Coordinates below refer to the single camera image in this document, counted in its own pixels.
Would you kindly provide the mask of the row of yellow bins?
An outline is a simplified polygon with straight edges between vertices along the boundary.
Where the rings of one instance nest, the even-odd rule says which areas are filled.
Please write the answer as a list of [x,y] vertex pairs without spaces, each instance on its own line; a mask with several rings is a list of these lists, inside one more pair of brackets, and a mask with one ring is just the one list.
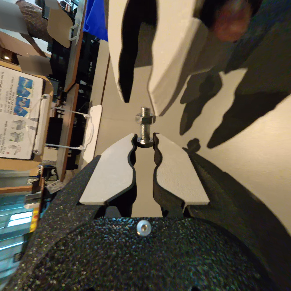
[[30,233],[34,232],[37,228],[39,219],[39,208],[34,208],[32,212],[31,224],[30,224]]

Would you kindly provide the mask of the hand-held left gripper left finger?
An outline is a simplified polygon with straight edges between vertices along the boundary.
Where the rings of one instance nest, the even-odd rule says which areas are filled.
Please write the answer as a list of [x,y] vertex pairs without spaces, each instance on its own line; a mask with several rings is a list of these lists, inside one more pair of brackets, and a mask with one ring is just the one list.
[[137,134],[131,133],[108,147],[79,200],[83,205],[105,205],[136,184]]

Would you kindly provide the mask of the silver hex bolt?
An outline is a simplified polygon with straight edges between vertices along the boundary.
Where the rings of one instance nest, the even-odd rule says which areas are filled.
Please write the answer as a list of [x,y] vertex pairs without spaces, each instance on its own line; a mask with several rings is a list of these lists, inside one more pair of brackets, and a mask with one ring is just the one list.
[[[149,107],[141,107],[140,113],[142,116],[149,116],[151,109]],[[151,137],[151,125],[140,125],[140,137],[137,138],[139,147],[150,148],[153,146],[153,138]]]

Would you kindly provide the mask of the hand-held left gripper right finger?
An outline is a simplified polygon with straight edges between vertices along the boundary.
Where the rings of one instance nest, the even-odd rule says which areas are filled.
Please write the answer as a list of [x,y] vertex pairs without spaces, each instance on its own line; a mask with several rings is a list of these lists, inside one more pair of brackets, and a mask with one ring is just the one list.
[[209,198],[188,156],[179,145],[154,133],[153,195],[159,205],[207,205]]

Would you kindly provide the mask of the person's right forearm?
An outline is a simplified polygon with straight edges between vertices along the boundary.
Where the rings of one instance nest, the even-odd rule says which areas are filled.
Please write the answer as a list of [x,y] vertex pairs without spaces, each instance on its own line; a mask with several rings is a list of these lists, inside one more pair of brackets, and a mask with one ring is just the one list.
[[284,22],[290,15],[290,0],[252,1],[257,4],[253,9],[247,32],[234,45],[232,54],[224,68],[224,73],[236,70],[249,58],[260,45],[273,26]]

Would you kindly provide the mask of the silver hex nut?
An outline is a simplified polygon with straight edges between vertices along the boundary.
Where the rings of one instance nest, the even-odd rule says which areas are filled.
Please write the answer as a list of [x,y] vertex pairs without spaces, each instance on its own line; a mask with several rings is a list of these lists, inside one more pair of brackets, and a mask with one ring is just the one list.
[[137,114],[135,116],[135,121],[138,125],[153,125],[156,121],[156,116],[150,114],[149,116],[142,116]]

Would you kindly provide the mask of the large blue plastic bin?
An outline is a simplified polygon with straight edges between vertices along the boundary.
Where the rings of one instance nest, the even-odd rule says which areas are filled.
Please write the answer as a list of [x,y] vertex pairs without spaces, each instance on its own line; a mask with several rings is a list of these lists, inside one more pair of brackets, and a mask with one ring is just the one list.
[[108,1],[87,0],[83,31],[108,42],[107,13]]

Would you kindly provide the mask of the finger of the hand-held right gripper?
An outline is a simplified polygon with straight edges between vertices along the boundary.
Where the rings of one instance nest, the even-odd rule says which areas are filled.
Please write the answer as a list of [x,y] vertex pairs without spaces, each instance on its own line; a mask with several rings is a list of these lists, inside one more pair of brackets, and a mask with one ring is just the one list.
[[208,35],[199,19],[204,1],[157,1],[152,70],[147,85],[156,116],[163,116],[179,95]]
[[108,42],[118,93],[129,103],[134,69],[152,65],[157,26],[155,0],[109,1]]

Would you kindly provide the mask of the tan backing board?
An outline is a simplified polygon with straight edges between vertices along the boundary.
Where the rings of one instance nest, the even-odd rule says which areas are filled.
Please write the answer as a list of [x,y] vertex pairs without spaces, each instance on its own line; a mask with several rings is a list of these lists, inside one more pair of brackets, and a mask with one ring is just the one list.
[[58,9],[50,8],[47,31],[65,48],[69,48],[71,44],[69,33],[72,26],[71,17],[60,6]]

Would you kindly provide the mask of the instruction poster board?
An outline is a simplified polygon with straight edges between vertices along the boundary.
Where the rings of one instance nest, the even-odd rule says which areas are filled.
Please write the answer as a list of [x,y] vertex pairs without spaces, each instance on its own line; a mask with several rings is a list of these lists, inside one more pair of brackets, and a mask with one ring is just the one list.
[[27,171],[42,161],[53,86],[1,60],[0,168]]

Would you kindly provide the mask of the person's right hand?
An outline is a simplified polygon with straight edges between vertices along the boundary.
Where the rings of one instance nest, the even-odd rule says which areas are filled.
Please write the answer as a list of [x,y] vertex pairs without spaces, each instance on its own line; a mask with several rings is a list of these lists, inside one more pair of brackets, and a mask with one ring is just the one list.
[[247,31],[251,16],[252,7],[248,1],[226,1],[215,14],[213,33],[222,42],[236,42]]

